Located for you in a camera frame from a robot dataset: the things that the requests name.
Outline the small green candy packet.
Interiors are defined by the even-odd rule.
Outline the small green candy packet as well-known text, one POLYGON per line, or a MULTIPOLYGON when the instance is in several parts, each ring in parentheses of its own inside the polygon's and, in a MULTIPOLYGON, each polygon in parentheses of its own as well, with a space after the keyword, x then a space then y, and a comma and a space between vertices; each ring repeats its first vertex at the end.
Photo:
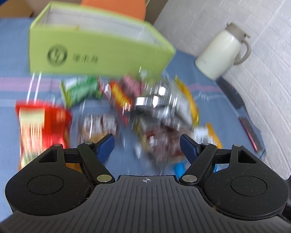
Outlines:
POLYGON ((60 91, 65 108, 72 108, 87 98, 102 98, 99 76, 64 79, 60 82, 60 91))

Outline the silver foil snack packet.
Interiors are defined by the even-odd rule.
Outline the silver foil snack packet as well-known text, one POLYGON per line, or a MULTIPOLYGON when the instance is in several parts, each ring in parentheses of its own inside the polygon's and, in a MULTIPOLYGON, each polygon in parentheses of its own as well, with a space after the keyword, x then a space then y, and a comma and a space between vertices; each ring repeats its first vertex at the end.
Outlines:
POLYGON ((147 80, 144 91, 134 100, 134 109, 163 120, 170 126, 179 123, 187 129, 194 127, 189 103, 174 79, 147 80))

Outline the blue striped tablecloth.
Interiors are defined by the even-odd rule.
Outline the blue striped tablecloth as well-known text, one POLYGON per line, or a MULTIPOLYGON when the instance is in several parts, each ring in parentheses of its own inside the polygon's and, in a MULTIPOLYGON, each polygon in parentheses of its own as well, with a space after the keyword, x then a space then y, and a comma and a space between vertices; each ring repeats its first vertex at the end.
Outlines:
MULTIPOLYGON (((0 221, 11 215, 4 190, 8 180, 18 171, 20 163, 19 121, 17 102, 43 101, 52 106, 62 105, 60 84, 67 75, 32 74, 28 65, 28 39, 32 20, 29 18, 0 19, 0 221)), ((220 79, 206 78, 195 66, 195 57, 177 51, 163 72, 163 77, 183 81, 197 103, 200 124, 210 123, 224 148, 242 144, 253 151, 253 146, 240 118, 248 118, 241 98, 232 101, 227 94, 229 84, 220 79)), ((155 169, 147 158, 138 159, 135 147, 138 137, 132 129, 132 113, 119 113, 110 93, 101 99, 88 98, 71 109, 71 146, 79 142, 78 126, 88 114, 111 113, 119 123, 116 146, 107 161, 114 176, 172 175, 172 167, 155 169)))

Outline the white orange small packet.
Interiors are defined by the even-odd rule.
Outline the white orange small packet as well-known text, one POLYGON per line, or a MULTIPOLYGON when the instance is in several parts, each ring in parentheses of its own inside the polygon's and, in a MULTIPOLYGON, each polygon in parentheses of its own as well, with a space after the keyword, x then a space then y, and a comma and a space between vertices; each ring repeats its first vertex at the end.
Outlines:
POLYGON ((210 123, 206 123, 204 126, 198 126, 193 130, 193 139, 198 144, 213 144, 216 145, 217 148, 223 148, 223 145, 214 131, 212 125, 210 123))

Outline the green cardboard box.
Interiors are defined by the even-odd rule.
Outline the green cardboard box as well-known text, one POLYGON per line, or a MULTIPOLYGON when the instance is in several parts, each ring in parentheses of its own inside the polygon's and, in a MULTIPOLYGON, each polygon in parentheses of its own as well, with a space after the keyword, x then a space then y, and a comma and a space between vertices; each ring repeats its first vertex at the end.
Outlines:
POLYGON ((50 2, 31 23, 31 72, 68 75, 160 75, 176 49, 150 23, 74 3, 50 2))

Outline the dark red snack packet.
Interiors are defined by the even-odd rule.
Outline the dark red snack packet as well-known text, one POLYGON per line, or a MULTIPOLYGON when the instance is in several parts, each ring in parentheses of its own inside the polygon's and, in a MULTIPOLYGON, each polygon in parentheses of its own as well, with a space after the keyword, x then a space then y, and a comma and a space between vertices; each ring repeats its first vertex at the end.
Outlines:
POLYGON ((180 148, 181 133, 177 130, 146 116, 137 118, 135 130, 140 138, 142 151, 155 165, 163 166, 185 160, 180 148))

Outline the round cake clear packet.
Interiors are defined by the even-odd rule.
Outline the round cake clear packet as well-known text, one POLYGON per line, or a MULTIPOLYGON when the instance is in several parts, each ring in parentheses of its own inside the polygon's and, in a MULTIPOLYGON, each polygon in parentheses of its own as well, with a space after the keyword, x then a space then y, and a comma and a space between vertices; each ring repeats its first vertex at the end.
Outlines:
POLYGON ((86 114, 79 122, 80 143, 97 143, 108 134, 116 135, 118 123, 111 114, 86 114))

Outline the red chips bag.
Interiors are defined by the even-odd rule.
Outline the red chips bag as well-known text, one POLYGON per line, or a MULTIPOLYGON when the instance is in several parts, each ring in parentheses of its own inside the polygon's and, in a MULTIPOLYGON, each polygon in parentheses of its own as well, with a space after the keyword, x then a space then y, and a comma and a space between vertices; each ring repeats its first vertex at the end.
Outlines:
POLYGON ((69 110, 42 100, 17 101, 22 169, 54 144, 70 147, 72 115, 69 110))

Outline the blue cookie packet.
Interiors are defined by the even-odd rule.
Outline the blue cookie packet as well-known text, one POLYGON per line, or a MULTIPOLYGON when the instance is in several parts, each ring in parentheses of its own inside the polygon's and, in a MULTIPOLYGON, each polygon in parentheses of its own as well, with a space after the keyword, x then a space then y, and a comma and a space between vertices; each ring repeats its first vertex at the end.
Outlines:
POLYGON ((179 179, 190 166, 189 162, 176 163, 173 168, 176 178, 179 179))

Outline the black power strip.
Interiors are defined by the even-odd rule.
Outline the black power strip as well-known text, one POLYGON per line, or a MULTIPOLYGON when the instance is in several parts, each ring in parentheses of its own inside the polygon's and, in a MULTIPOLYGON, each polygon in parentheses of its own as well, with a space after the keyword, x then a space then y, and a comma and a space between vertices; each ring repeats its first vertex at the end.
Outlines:
POLYGON ((245 103, 241 97, 241 95, 237 92, 237 90, 224 78, 219 77, 216 80, 216 83, 220 87, 220 89, 223 91, 223 93, 226 95, 228 100, 231 102, 231 104, 234 106, 235 109, 245 108, 245 103))

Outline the red orange label snack bar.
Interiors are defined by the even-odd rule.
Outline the red orange label snack bar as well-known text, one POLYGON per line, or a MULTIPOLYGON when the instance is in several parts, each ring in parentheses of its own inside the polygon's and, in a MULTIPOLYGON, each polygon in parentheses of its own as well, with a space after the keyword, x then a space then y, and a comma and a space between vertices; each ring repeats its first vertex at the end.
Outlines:
POLYGON ((132 100, 125 94, 118 81, 110 81, 108 86, 110 91, 110 102, 113 104, 123 124, 127 126, 132 111, 132 100))

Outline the cream thermos jug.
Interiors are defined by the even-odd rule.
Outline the cream thermos jug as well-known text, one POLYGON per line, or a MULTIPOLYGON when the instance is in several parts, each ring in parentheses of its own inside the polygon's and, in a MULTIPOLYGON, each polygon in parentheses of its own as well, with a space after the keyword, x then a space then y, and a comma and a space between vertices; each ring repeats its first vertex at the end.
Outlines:
POLYGON ((250 36, 235 23, 227 24, 195 61, 197 69, 213 81, 228 68, 245 62, 251 54, 250 36))

